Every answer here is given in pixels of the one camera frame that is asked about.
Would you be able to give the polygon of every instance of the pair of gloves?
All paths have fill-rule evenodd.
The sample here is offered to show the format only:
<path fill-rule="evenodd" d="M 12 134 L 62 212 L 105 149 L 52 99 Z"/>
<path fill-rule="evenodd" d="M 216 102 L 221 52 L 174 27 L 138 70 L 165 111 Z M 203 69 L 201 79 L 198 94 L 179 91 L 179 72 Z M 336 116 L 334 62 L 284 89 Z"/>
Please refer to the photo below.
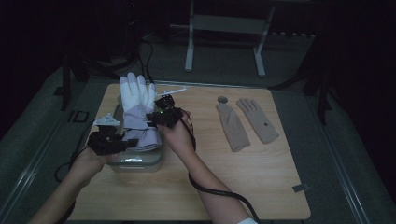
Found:
<path fill-rule="evenodd" d="M 120 98 L 123 108 L 123 141 L 138 139 L 134 151 L 148 151 L 163 144 L 160 133 L 155 126 L 148 124 L 147 114 L 154 112 L 156 88 L 153 83 L 146 86 L 143 76 L 136 77 L 128 73 L 120 78 Z"/>
<path fill-rule="evenodd" d="M 254 132 L 264 144 L 274 141 L 279 136 L 279 133 L 277 133 L 256 101 L 241 98 L 236 104 L 244 111 Z M 219 111 L 221 125 L 231 150 L 240 151 L 242 148 L 249 146 L 248 135 L 235 111 L 223 103 L 217 104 L 216 109 Z"/>

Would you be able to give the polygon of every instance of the small tag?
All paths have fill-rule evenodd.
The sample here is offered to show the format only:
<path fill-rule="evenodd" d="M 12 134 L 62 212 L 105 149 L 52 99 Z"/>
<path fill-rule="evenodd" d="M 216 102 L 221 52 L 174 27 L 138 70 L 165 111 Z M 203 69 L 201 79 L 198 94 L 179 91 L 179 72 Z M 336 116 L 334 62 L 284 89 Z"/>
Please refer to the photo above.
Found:
<path fill-rule="evenodd" d="M 307 191 L 311 189 L 307 184 L 300 184 L 293 187 L 294 192 Z"/>
<path fill-rule="evenodd" d="M 111 116 L 111 114 L 107 114 L 104 117 L 97 119 L 94 125 L 104 125 L 104 126 L 120 126 L 120 122 Z"/>

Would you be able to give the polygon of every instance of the white sleeve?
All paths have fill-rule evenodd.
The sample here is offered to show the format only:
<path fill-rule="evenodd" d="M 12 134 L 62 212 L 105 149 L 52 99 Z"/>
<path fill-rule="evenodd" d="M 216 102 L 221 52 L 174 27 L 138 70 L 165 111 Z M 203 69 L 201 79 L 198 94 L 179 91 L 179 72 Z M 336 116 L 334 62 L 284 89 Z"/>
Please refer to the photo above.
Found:
<path fill-rule="evenodd" d="M 239 222 L 238 224 L 257 224 L 255 220 L 253 220 L 251 217 Z"/>

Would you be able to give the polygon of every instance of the person's left hand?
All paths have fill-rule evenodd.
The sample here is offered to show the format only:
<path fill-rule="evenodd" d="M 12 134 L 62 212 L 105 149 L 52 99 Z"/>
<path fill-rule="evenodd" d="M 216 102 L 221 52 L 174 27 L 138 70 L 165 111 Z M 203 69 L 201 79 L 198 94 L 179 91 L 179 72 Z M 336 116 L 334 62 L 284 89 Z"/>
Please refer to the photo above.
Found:
<path fill-rule="evenodd" d="M 98 156 L 90 147 L 87 147 L 75 159 L 67 175 L 70 175 L 76 184 L 85 187 L 90 183 L 91 178 L 103 169 L 109 157 L 111 155 Z"/>

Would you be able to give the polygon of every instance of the motion capture device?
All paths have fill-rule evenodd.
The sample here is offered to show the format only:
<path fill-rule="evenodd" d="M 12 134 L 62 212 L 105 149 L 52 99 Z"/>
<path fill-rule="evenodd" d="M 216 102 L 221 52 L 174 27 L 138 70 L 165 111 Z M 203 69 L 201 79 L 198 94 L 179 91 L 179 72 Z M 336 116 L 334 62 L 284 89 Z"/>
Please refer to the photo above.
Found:
<path fill-rule="evenodd" d="M 171 95 L 163 95 L 162 98 L 154 102 L 160 109 L 152 114 L 147 114 L 148 122 L 163 125 L 172 129 L 183 117 L 181 108 L 175 107 L 175 101 Z"/>
<path fill-rule="evenodd" d="M 128 147 L 137 145 L 138 139 L 121 141 L 123 136 L 116 133 L 120 122 L 115 120 L 110 114 L 97 119 L 93 124 L 98 126 L 99 131 L 91 133 L 87 145 L 98 156 L 118 154 L 125 151 Z"/>

